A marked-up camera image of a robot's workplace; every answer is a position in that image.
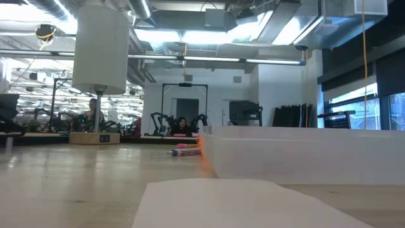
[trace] wall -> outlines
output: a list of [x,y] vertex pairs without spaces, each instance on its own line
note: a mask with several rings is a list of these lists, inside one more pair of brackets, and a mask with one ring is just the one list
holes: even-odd
[[271,126],[275,108],[282,105],[299,105],[303,102],[302,67],[259,65],[258,68],[263,126]]
[[[322,75],[322,51],[313,51],[306,67],[258,65],[251,73],[249,97],[263,107],[264,126],[272,125],[275,108],[304,103],[314,105],[316,123],[317,114],[323,113],[323,93],[316,81]],[[317,125],[323,127],[323,121]]]
[[308,82],[305,77],[305,72],[302,75],[304,103],[307,102],[314,105],[314,110],[316,110],[316,112],[313,112],[312,118],[317,120],[316,123],[318,128],[323,128],[323,119],[318,120],[316,117],[317,115],[324,113],[323,92],[321,85],[318,85],[317,83],[317,78],[323,73],[321,50],[312,51],[312,57],[307,62],[307,68]]
[[[142,135],[146,132],[153,133],[154,126],[150,114],[161,111],[162,83],[184,82],[183,69],[153,68],[149,71],[157,83],[145,83]],[[193,75],[193,84],[208,85],[207,115],[211,125],[222,126],[224,100],[249,100],[249,75],[246,75],[243,70],[220,69],[212,72],[207,69],[187,69],[186,72]],[[242,76],[242,83],[234,84],[233,76]],[[205,112],[204,93],[204,87],[198,89],[197,87],[166,86],[163,113],[170,114],[173,98],[198,99],[199,113]]]
[[254,102],[259,102],[259,66],[256,66],[250,74],[249,99]]

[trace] white paper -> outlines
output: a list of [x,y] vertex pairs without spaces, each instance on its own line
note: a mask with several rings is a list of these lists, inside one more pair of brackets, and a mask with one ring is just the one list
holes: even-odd
[[320,200],[252,179],[147,185],[132,228],[370,228]]

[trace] man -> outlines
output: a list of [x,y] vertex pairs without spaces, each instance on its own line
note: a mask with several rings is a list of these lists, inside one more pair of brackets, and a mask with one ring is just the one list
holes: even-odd
[[[90,102],[89,102],[90,110],[85,112],[85,115],[87,116],[87,119],[88,119],[88,123],[93,124],[93,126],[96,122],[96,105],[97,105],[97,99],[96,98],[90,99]],[[104,120],[104,114],[101,112],[101,110],[100,110],[99,117],[100,117],[100,119]]]

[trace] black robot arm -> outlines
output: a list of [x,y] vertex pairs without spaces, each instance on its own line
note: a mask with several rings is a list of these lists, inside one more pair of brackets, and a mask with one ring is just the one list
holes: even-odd
[[48,115],[49,117],[53,117],[52,113],[44,108],[36,108],[34,110],[34,120],[37,120],[37,117],[39,115],[40,112],[44,112],[46,115]]
[[190,125],[191,132],[198,133],[199,128],[197,127],[197,124],[198,124],[198,121],[200,121],[200,120],[201,120],[203,126],[208,126],[207,119],[208,119],[207,115],[205,115],[203,113],[198,115],[196,118],[192,119],[191,125]]
[[[156,123],[155,116],[158,116],[158,121],[159,121],[160,127],[158,127],[158,124]],[[161,126],[163,125],[162,124],[163,118],[166,119],[166,121],[168,122],[168,124],[169,124],[169,126],[171,128],[173,128],[173,126],[175,125],[174,117],[169,116],[169,115],[165,115],[165,114],[162,114],[162,113],[155,112],[155,113],[151,114],[151,118],[152,118],[153,125],[154,125],[153,136],[158,136],[159,135],[159,130],[162,129]]]

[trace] door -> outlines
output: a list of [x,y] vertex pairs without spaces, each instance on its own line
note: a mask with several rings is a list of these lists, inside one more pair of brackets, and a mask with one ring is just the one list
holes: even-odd
[[191,124],[191,120],[198,116],[198,99],[177,99],[176,118],[184,117],[187,125]]

